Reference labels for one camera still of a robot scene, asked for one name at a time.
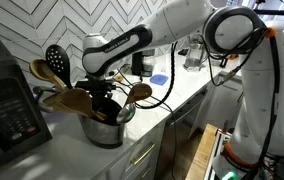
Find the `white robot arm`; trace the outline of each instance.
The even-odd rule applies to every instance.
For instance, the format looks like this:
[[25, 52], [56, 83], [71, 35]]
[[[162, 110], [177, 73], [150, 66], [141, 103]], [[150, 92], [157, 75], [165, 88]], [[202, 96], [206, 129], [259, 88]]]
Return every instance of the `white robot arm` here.
[[[90, 76], [101, 79], [107, 68], [121, 58], [172, 43], [194, 31], [203, 34], [211, 52], [240, 54], [245, 99], [233, 137], [213, 162], [219, 177], [232, 171], [238, 177], [235, 179], [240, 179], [259, 160], [273, 116], [274, 53], [270, 40], [261, 40], [267, 27], [276, 31], [280, 69], [279, 92], [275, 94], [273, 113], [277, 115], [277, 121], [268, 153], [284, 156], [283, 22], [268, 22], [265, 25], [256, 13], [246, 7], [214, 9], [209, 0], [174, 0], [111, 42], [101, 36], [87, 36], [84, 40], [83, 66]], [[251, 57], [248, 55], [250, 51], [253, 52]]]

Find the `black slotted spoon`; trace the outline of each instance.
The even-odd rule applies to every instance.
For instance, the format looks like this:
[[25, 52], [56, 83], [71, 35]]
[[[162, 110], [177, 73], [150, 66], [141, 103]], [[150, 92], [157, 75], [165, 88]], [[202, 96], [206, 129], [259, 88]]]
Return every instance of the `black slotted spoon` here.
[[54, 74], [58, 76], [69, 89], [73, 89], [70, 81], [70, 60], [66, 51], [61, 46], [53, 44], [46, 49], [45, 59]]

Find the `electronic device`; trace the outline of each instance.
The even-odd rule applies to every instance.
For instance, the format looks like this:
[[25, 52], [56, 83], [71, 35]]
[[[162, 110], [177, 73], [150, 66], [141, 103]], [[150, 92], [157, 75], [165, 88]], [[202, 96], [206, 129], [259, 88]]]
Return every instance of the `electronic device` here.
[[179, 55], [181, 55], [181, 56], [186, 56], [187, 54], [188, 54], [188, 52], [189, 52], [189, 49], [182, 49], [181, 51], [179, 51]]
[[146, 77], [152, 76], [152, 71], [149, 72], [144, 70], [143, 60], [144, 57], [154, 56], [154, 53], [155, 50], [152, 49], [132, 54], [132, 67], [131, 67], [132, 74], [136, 76], [141, 76], [141, 75]]
[[233, 179], [254, 179], [265, 168], [260, 156], [284, 156], [284, 22], [264, 23], [247, 7], [216, 9], [209, 0], [174, 0], [110, 42], [102, 36], [85, 38], [91, 43], [84, 43], [83, 67], [100, 81], [121, 58], [192, 33], [201, 35], [210, 53], [239, 54], [241, 64], [215, 84], [241, 69], [244, 98], [236, 128], [212, 165], [220, 178], [232, 171]]
[[0, 40], [0, 166], [51, 138], [20, 66]]

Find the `metal pot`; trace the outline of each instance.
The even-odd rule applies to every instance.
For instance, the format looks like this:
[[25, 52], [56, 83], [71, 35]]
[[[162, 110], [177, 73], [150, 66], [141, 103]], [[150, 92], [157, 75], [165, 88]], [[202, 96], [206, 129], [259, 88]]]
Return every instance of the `metal pot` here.
[[105, 97], [92, 98], [93, 110], [99, 110], [108, 116], [104, 121], [93, 120], [79, 115], [79, 120], [86, 137], [96, 146], [106, 149], [122, 145], [124, 124], [116, 123], [116, 116], [122, 109], [112, 99]]

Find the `white tile wall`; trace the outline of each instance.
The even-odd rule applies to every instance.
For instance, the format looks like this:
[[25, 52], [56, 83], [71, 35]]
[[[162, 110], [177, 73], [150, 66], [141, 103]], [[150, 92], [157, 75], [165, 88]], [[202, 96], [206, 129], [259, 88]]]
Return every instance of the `white tile wall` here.
[[[51, 44], [66, 49], [71, 80], [85, 76], [82, 40], [88, 33], [102, 33], [111, 40], [134, 27], [171, 0], [0, 0], [0, 38], [16, 57], [29, 84], [43, 85], [30, 73], [28, 63], [45, 58]], [[178, 48], [187, 45], [181, 40]], [[156, 50], [156, 55], [170, 46]]]

